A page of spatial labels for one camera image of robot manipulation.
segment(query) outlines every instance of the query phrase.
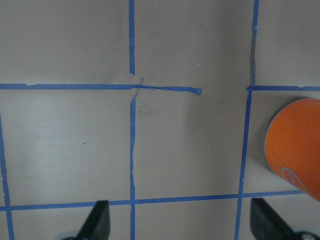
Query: gray floor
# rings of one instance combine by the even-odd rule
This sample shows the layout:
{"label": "gray floor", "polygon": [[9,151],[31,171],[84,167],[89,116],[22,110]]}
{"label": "gray floor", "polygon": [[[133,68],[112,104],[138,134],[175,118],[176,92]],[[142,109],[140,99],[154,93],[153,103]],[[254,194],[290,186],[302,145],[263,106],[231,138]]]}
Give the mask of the gray floor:
{"label": "gray floor", "polygon": [[[232,240],[252,84],[253,6],[253,0],[136,1],[132,75],[127,0],[2,0],[0,83],[138,84],[145,77],[144,85],[202,88],[200,95],[141,89],[137,96],[135,198],[165,200],[135,206],[135,239]],[[319,10],[317,0],[260,1],[257,85],[320,86]],[[135,93],[0,90],[10,204],[37,206],[11,212],[15,240],[74,235],[91,210],[55,204],[130,200]],[[295,188],[264,159],[268,122],[300,97],[320,99],[320,91],[252,92],[243,193],[266,195],[295,230],[320,235],[319,203],[285,195]],[[3,195],[0,239],[14,240]],[[196,196],[223,199],[188,198]],[[244,197],[239,240],[254,239],[249,203]],[[112,205],[110,215],[110,240],[131,239],[131,206]]]}

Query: orange ball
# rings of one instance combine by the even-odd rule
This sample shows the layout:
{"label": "orange ball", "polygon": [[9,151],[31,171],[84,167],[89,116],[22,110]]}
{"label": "orange ball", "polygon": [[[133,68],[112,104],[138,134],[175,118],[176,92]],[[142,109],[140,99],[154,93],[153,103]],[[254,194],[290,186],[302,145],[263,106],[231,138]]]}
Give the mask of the orange ball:
{"label": "orange ball", "polygon": [[278,112],[264,152],[274,173],[320,202],[320,100],[301,99]]}

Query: black object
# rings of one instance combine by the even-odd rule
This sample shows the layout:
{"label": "black object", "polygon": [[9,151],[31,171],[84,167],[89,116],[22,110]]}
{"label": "black object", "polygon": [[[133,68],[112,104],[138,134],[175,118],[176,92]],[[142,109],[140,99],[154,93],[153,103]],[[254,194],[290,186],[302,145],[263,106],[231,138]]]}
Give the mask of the black object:
{"label": "black object", "polygon": [[108,201],[97,201],[76,237],[63,240],[108,240],[110,215]]}
{"label": "black object", "polygon": [[263,198],[251,199],[250,228],[256,240],[320,240],[310,232],[294,232]]}

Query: blue grid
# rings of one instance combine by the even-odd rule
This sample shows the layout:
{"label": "blue grid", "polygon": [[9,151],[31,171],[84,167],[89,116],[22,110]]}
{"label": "blue grid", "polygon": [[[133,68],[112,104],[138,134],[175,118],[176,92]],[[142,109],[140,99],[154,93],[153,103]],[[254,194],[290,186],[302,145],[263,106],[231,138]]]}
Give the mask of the blue grid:
{"label": "blue grid", "polygon": [[[136,73],[135,64],[135,1],[128,1],[129,8],[129,72],[133,75]],[[226,200],[237,199],[236,220],[234,240],[239,239],[241,210],[243,198],[267,197],[267,196],[284,196],[284,195],[298,195],[303,194],[300,190],[291,191],[269,191],[269,192],[253,192],[243,193],[244,177],[246,168],[247,145],[249,135],[251,102],[253,91],[320,91],[320,86],[259,86],[256,85],[256,60],[255,49],[258,31],[258,10],[259,0],[254,0],[253,18],[252,18],[252,85],[248,87],[248,96],[246,101],[245,122],[243,133],[242,156],[240,165],[240,178],[238,193],[223,194],[223,195],[203,195],[203,196],[183,196],[183,197],[165,197],[165,198],[149,198],[136,199],[136,190],[134,183],[134,146],[136,139],[136,98],[139,89],[149,90],[163,90],[176,92],[189,92],[194,94],[201,94],[200,88],[185,87],[185,86],[150,86],[141,84],[17,84],[17,83],[0,83],[1,90],[131,90],[138,89],[136,95],[130,103],[130,199],[128,200],[114,200],[110,201],[110,206],[131,206],[130,214],[130,240],[136,238],[136,205],[140,204],[157,204],[157,203],[173,203],[173,202],[189,202],[189,201],[208,201],[208,200]],[[5,160],[4,141],[2,134],[2,124],[0,116],[0,167],[2,176],[2,186],[4,192],[5,206],[0,206],[1,212],[6,212],[6,220],[8,227],[9,240],[15,240],[14,224],[12,220],[12,211],[19,210],[40,210],[40,209],[64,209],[64,208],[79,208],[79,207],[93,207],[95,202],[73,202],[73,203],[57,203],[57,204],[37,204],[37,205],[16,205],[12,206],[10,203],[10,192],[7,181],[7,169]]]}

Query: metal screw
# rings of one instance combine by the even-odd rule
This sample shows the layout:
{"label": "metal screw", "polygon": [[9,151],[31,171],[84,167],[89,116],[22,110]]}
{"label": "metal screw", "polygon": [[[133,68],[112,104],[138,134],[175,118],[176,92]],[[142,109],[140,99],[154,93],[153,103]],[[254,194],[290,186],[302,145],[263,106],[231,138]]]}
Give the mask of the metal screw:
{"label": "metal screw", "polygon": [[311,234],[308,234],[308,233],[302,234],[302,239],[303,240],[316,240],[314,236],[312,236]]}

